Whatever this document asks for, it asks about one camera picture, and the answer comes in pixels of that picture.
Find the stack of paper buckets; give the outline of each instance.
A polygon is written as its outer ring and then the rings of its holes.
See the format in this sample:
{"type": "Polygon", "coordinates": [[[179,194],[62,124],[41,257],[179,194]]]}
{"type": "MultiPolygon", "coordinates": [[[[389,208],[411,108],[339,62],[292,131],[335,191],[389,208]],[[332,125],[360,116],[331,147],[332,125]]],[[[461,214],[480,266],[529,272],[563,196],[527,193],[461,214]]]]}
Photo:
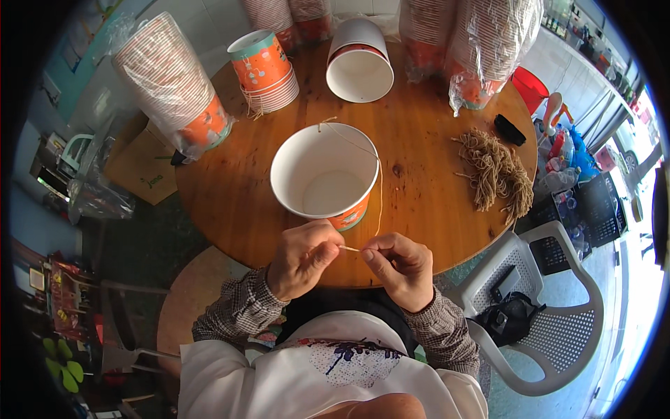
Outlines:
{"type": "Polygon", "coordinates": [[[411,67],[423,75],[442,71],[448,38],[452,33],[456,0],[404,0],[400,36],[411,67]]]}
{"type": "Polygon", "coordinates": [[[301,41],[311,44],[328,39],[329,0],[289,0],[289,8],[301,41]]]}
{"type": "Polygon", "coordinates": [[[297,97],[293,66],[272,31],[251,32],[233,42],[228,53],[252,112],[277,111],[297,97]]]}
{"type": "Polygon", "coordinates": [[[113,64],[135,93],[139,108],[168,137],[212,147],[230,131],[228,116],[190,43],[168,12],[140,28],[113,64]]]}
{"type": "Polygon", "coordinates": [[[463,0],[448,52],[448,73],[461,80],[467,109],[483,109],[523,58],[541,18],[537,0],[463,0]]]}
{"type": "Polygon", "coordinates": [[[286,0],[243,0],[254,30],[267,29],[275,33],[284,51],[297,46],[297,31],[286,0]]]}

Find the green plant decoration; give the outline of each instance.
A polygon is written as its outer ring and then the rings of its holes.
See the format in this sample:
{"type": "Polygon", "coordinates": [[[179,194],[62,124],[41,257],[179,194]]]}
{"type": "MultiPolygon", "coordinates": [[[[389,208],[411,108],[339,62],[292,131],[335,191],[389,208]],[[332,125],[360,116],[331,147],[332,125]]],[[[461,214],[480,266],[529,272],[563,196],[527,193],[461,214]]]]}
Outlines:
{"type": "Polygon", "coordinates": [[[58,339],[58,345],[56,345],[53,339],[45,338],[42,340],[42,344],[47,355],[49,355],[44,361],[51,374],[55,379],[58,379],[60,374],[63,373],[63,387],[70,393],[78,393],[77,382],[84,381],[84,370],[79,362],[70,361],[72,351],[68,347],[68,343],[65,339],[58,339]]]}

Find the red bucket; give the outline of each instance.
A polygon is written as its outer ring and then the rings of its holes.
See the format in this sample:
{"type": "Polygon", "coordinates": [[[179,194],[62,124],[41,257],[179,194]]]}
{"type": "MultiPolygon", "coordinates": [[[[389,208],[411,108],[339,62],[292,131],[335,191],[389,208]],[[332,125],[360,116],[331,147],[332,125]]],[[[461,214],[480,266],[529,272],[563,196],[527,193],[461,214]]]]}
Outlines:
{"type": "Polygon", "coordinates": [[[549,97],[549,90],[533,73],[523,67],[518,67],[512,76],[512,83],[517,88],[521,98],[526,102],[530,115],[534,114],[542,101],[549,97]]]}

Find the person's right hand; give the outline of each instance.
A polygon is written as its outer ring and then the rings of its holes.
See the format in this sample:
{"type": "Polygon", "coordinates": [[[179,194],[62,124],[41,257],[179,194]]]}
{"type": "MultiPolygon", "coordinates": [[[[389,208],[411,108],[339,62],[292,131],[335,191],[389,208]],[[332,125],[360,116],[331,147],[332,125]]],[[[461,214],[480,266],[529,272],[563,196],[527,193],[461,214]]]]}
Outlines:
{"type": "Polygon", "coordinates": [[[433,300],[433,252],[400,233],[373,237],[360,248],[389,297],[411,313],[433,300]]]}

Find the string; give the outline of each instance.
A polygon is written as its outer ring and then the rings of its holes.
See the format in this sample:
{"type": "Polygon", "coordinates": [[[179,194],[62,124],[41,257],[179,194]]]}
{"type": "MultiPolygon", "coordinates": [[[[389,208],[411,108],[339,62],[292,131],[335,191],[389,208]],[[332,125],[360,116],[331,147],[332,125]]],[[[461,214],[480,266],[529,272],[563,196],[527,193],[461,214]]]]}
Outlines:
{"type": "Polygon", "coordinates": [[[249,119],[253,118],[253,120],[256,121],[258,118],[265,115],[265,112],[263,110],[263,96],[259,97],[260,100],[261,100],[261,107],[258,108],[256,110],[256,112],[253,115],[250,116],[250,113],[251,113],[251,95],[249,93],[247,93],[247,91],[242,86],[240,86],[240,90],[242,91],[242,95],[247,100],[247,118],[249,118],[249,119]]]}
{"type": "MultiPolygon", "coordinates": [[[[383,196],[383,191],[384,191],[384,172],[381,170],[381,160],[379,157],[375,154],[372,153],[371,151],[364,149],[363,147],[359,146],[358,144],[354,143],[353,141],[349,140],[348,138],[344,137],[342,134],[340,134],[337,129],[333,128],[331,124],[329,124],[329,121],[333,121],[337,119],[337,117],[330,117],[328,119],[324,119],[323,121],[319,122],[319,128],[318,131],[321,132],[321,124],[326,124],[330,129],[335,131],[335,134],[339,135],[340,137],[344,138],[348,143],[351,143],[355,145],[356,147],[360,148],[367,154],[370,154],[372,157],[377,159],[377,162],[379,163],[379,221],[377,223],[377,231],[375,232],[375,236],[379,234],[379,230],[381,230],[381,213],[382,210],[384,209],[384,196],[383,196]]],[[[348,248],[347,250],[353,250],[353,251],[358,251],[353,248],[348,248]]]]}
{"type": "Polygon", "coordinates": [[[452,140],[462,144],[458,155],[477,169],[473,175],[455,173],[470,179],[477,211],[488,211],[499,196],[509,198],[500,210],[507,211],[506,225],[528,213],[533,204],[533,183],[514,151],[510,152],[496,137],[477,128],[452,140]]]}
{"type": "Polygon", "coordinates": [[[340,245],[340,249],[351,250],[351,251],[360,251],[358,249],[354,249],[353,247],[349,247],[349,246],[345,246],[345,245],[340,245]]]}

